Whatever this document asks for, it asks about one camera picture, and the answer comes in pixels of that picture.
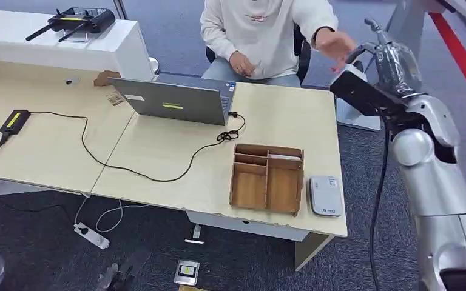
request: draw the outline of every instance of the red stripe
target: red stripe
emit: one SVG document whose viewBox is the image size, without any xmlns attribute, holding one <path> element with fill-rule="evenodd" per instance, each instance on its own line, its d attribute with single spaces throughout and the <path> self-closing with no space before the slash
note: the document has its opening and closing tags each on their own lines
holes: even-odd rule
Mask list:
<svg viewBox="0 0 466 291">
<path fill-rule="evenodd" d="M 430 16 L 466 79 L 466 50 L 464 46 L 440 13 L 430 13 Z"/>
</svg>

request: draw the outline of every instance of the small box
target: small box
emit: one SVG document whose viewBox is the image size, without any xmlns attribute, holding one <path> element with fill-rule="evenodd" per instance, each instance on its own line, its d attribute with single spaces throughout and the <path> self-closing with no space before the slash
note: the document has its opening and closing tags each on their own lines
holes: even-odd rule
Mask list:
<svg viewBox="0 0 466 291">
<path fill-rule="evenodd" d="M 199 274 L 199 262 L 179 260 L 176 266 L 174 283 L 194 286 L 197 284 Z"/>
<path fill-rule="evenodd" d="M 304 152 L 289 147 L 237 144 L 229 203 L 297 215 L 303 187 Z"/>
<path fill-rule="evenodd" d="M 312 211 L 317 215 L 339 217 L 342 215 L 342 195 L 337 178 L 312 176 L 309 180 Z"/>
</svg>

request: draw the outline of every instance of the power strip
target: power strip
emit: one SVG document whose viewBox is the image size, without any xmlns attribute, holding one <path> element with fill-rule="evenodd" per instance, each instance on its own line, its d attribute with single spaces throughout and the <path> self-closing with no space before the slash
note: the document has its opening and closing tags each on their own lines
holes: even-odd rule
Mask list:
<svg viewBox="0 0 466 291">
<path fill-rule="evenodd" d="M 83 223 L 74 224 L 74 232 L 84 237 L 92 244 L 99 247 L 101 250 L 107 249 L 110 246 L 110 241 L 104 236 L 96 233 L 90 227 L 87 227 Z"/>
</svg>

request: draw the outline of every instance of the light wood desk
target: light wood desk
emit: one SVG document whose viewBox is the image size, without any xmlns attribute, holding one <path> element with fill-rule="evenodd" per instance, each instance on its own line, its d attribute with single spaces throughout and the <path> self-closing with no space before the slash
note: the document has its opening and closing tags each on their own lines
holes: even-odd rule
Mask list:
<svg viewBox="0 0 466 291">
<path fill-rule="evenodd" d="M 114 89 L 94 87 L 97 74 L 0 62 L 0 127 L 14 109 L 83 115 L 89 119 L 85 142 L 106 161 L 133 111 L 126 103 L 111 105 L 107 95 Z M 79 83 L 67 85 L 74 77 Z M 0 150 L 0 180 L 89 193 L 103 166 L 83 149 L 83 126 L 82 119 L 32 115 Z"/>
<path fill-rule="evenodd" d="M 288 214 L 229 205 L 235 143 L 295 147 L 305 151 L 305 179 L 335 176 L 342 189 L 333 95 L 327 91 L 238 83 L 231 111 L 246 118 L 240 138 L 200 152 L 182 179 L 152 182 L 123 170 L 105 168 L 92 189 L 96 195 L 187 211 L 192 222 L 296 240 L 295 269 L 304 266 L 334 236 L 347 236 L 345 215 L 313 214 L 302 190 L 301 209 Z M 237 129 L 230 118 L 227 129 Z M 157 179 L 179 176 L 199 147 L 215 142 L 224 128 L 173 119 L 133 118 L 109 164 Z"/>
</svg>

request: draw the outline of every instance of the gray carpet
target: gray carpet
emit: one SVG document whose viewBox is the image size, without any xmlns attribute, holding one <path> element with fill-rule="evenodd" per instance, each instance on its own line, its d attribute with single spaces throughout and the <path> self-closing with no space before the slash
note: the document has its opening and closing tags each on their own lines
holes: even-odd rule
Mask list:
<svg viewBox="0 0 466 291">
<path fill-rule="evenodd" d="M 208 66 L 198 19 L 202 0 L 125 0 L 130 19 L 138 20 L 149 53 L 167 72 L 202 74 Z M 357 41 L 372 40 L 365 17 L 385 23 L 391 2 L 332 0 L 341 29 Z M 51 13 L 58 4 L 40 0 L 0 0 L 0 9 Z M 66 1 L 64 7 L 102 6 L 100 1 Z M 445 13 L 462 43 L 466 29 L 456 15 Z M 307 85 L 324 85 L 333 77 L 331 61 L 312 56 Z M 429 18 L 420 54 L 425 89 L 453 112 L 462 135 L 460 160 L 466 177 L 466 81 Z M 13 213 L 0 206 L 0 253 L 7 262 L 2 290 L 88 290 L 97 274 L 112 261 L 123 262 L 136 250 L 152 256 L 134 290 L 176 290 L 172 283 L 177 259 L 203 264 L 198 286 L 212 290 L 368 290 L 373 288 L 367 254 L 368 224 L 381 166 L 382 133 L 339 127 L 349 237 L 328 244 L 300 272 L 293 272 L 289 241 L 206 228 L 207 244 L 183 243 L 190 224 L 184 213 L 147 207 L 126 210 L 123 223 L 109 233 L 111 247 L 99 251 L 78 237 L 61 213 Z M 417 289 L 416 240 L 406 208 L 402 181 L 392 160 L 388 169 L 376 239 L 376 263 L 382 290 Z M 63 202 L 75 212 L 81 198 L 32 193 L 7 197 L 12 203 L 42 205 Z M 92 198 L 81 219 L 93 225 L 98 215 L 117 202 Z M 112 224 L 113 215 L 103 221 Z"/>
<path fill-rule="evenodd" d="M 372 286 L 367 254 L 373 194 L 380 170 L 382 135 L 340 128 L 341 157 L 349 237 L 328 244 L 300 272 L 292 269 L 290 241 L 205 227 L 206 244 L 183 240 L 191 224 L 183 212 L 146 207 L 128 209 L 122 224 L 98 250 L 72 232 L 59 210 L 16 213 L 0 205 L 0 254 L 7 262 L 2 290 L 90 290 L 111 262 L 123 263 L 137 250 L 151 258 L 133 290 L 176 290 L 172 282 L 178 259 L 202 263 L 198 286 L 211 290 L 367 290 Z M 10 195 L 21 207 L 52 203 L 75 213 L 82 197 L 56 192 Z M 376 262 L 384 290 L 416 289 L 416 242 L 397 170 L 390 164 L 382 200 Z M 93 197 L 80 220 L 90 226 L 117 202 Z M 105 228 L 118 214 L 103 220 Z"/>
</svg>

